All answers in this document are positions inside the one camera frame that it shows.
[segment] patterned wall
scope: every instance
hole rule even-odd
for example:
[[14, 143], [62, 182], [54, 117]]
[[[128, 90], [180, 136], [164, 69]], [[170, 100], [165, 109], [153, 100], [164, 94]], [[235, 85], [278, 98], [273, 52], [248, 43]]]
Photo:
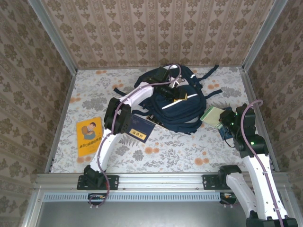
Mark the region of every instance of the patterned wall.
[[289, 0], [249, 70], [279, 167], [303, 211], [303, 1]]
[[241, 65], [273, 0], [42, 0], [78, 68]]
[[44, 172], [71, 75], [26, 0], [0, 1], [0, 226]]

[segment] yellow card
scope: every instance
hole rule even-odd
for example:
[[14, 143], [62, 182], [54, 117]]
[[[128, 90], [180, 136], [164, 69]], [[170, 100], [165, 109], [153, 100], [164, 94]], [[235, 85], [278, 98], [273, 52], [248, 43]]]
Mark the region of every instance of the yellow card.
[[102, 140], [102, 121], [96, 117], [87, 121], [77, 122], [78, 156], [96, 153]]

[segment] floral tablecloth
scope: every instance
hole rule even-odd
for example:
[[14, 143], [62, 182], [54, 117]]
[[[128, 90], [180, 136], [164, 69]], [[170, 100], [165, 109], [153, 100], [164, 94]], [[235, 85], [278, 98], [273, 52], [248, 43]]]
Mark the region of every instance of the floral tablecloth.
[[[52, 173], [82, 173], [94, 155], [78, 157], [76, 122], [104, 118], [109, 100], [119, 98], [115, 87], [128, 93], [137, 78], [150, 69], [80, 70], [66, 114]], [[202, 77], [210, 68], [191, 68]], [[248, 103], [239, 68], [218, 68], [202, 80], [204, 95], [222, 89], [223, 93], [207, 100], [218, 108]], [[144, 144], [123, 134], [109, 162], [108, 173], [216, 172], [222, 165], [237, 164], [245, 170], [239, 152], [227, 146], [217, 129], [202, 124], [195, 134], [175, 133], [155, 126]]]

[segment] navy backpack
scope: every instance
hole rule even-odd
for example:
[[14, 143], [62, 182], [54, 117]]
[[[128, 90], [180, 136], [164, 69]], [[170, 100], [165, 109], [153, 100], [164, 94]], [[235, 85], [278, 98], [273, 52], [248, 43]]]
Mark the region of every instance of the navy backpack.
[[[132, 113], [142, 116], [153, 115], [165, 128], [174, 132], [183, 132], [186, 134], [196, 132], [202, 124], [200, 117], [206, 109], [206, 99], [222, 92], [220, 89], [204, 96], [201, 91], [203, 86], [199, 82], [208, 78], [218, 67], [218, 65], [215, 65], [215, 67], [202, 78], [197, 78], [188, 67], [181, 65], [181, 76], [184, 82], [182, 82], [179, 87], [186, 90], [187, 100], [178, 100], [176, 102], [166, 100], [165, 96], [154, 90], [150, 98], [140, 103], [140, 106], [148, 111], [133, 110]], [[158, 69], [144, 73], [138, 78], [134, 87], [138, 87], [146, 77], [154, 75]], [[170, 69], [169, 74], [171, 77], [176, 78], [179, 74], [179, 68]], [[120, 95], [126, 95], [117, 88], [115, 88], [114, 91]]]

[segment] gray floor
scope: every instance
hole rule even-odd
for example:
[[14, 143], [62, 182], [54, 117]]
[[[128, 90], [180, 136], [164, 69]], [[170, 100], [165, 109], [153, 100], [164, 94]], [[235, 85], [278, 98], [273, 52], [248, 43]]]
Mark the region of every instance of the gray floor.
[[241, 206], [218, 202], [45, 202], [37, 227], [245, 227]]

